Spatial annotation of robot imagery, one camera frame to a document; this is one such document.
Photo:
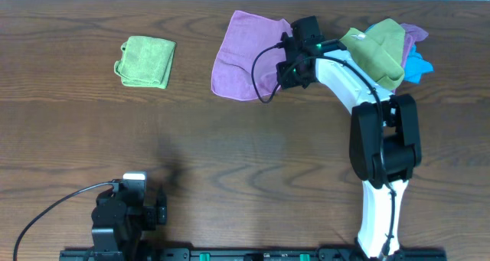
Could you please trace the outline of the pink microfiber cloth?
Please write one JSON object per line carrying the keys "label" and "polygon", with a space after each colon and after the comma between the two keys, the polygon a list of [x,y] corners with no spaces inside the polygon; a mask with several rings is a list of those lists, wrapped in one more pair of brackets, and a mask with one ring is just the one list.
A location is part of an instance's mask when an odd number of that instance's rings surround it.
{"label": "pink microfiber cloth", "polygon": [[275,47],[283,33],[292,34],[285,19],[235,11],[214,62],[212,92],[239,101],[271,95],[277,85],[276,65],[286,59],[285,51]]}

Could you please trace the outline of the blue cloth in pile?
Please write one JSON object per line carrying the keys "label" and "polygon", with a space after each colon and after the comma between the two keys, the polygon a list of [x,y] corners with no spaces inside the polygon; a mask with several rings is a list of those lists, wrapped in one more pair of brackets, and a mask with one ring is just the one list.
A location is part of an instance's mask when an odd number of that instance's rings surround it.
{"label": "blue cloth in pile", "polygon": [[355,35],[359,65],[382,87],[395,90],[403,81],[419,83],[422,75],[433,72],[433,65],[417,52],[417,42],[428,33],[413,24],[399,24],[392,19],[372,25]]}

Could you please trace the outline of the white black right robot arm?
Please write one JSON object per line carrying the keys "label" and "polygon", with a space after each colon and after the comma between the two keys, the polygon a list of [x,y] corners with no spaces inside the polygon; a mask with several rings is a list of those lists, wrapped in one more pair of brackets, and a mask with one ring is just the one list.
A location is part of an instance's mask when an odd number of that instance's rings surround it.
{"label": "white black right robot arm", "polygon": [[363,188],[356,244],[365,259],[396,259],[401,254],[397,228],[403,193],[421,162],[413,97],[395,96],[377,85],[338,40],[284,36],[277,47],[286,54],[276,65],[279,86],[321,83],[349,111],[349,158]]}

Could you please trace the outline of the olive green cloth on pile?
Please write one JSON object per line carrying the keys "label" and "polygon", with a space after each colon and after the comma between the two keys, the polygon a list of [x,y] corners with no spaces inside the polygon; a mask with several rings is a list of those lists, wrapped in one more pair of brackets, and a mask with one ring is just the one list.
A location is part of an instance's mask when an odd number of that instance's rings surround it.
{"label": "olive green cloth on pile", "polygon": [[388,18],[366,32],[350,28],[340,39],[354,62],[377,84],[393,91],[403,81],[401,66],[405,30]]}

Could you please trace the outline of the folded light green cloth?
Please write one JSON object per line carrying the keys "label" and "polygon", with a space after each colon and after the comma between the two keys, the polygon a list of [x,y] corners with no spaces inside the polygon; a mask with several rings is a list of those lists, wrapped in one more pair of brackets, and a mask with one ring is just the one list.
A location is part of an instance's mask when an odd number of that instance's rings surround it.
{"label": "folded light green cloth", "polygon": [[131,36],[121,45],[122,57],[114,73],[124,86],[165,89],[176,43],[162,38]]}

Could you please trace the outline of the pink cloth in pile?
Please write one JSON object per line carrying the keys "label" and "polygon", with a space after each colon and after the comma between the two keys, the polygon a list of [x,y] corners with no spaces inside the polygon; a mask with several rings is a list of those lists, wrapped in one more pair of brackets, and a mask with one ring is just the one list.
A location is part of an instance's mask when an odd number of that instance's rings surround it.
{"label": "pink cloth in pile", "polygon": [[403,80],[409,83],[419,83],[422,76],[434,71],[433,65],[423,59],[417,51],[417,42],[424,41],[429,33],[414,24],[401,24],[405,30],[401,66],[405,71]]}

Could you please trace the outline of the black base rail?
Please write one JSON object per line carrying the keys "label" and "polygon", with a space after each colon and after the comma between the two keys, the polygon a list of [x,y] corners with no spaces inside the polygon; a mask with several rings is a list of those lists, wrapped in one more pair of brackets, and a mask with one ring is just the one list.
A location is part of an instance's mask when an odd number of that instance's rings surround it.
{"label": "black base rail", "polygon": [[[133,258],[122,253],[97,252],[96,250],[62,250],[60,261],[81,260],[138,260],[138,261],[353,261],[379,260],[364,257],[355,248],[319,248],[317,250],[190,250],[143,248]],[[446,261],[444,250],[398,250],[385,260],[396,261]]]}

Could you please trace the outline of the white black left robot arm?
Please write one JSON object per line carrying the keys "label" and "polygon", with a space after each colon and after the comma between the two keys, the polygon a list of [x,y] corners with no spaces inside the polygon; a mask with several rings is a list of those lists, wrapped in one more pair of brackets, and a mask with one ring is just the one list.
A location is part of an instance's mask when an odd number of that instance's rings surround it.
{"label": "white black left robot arm", "polygon": [[141,240],[142,233],[167,222],[167,197],[158,189],[155,204],[145,205],[145,185],[118,184],[97,196],[92,214],[93,246],[84,260],[158,260],[158,250]]}

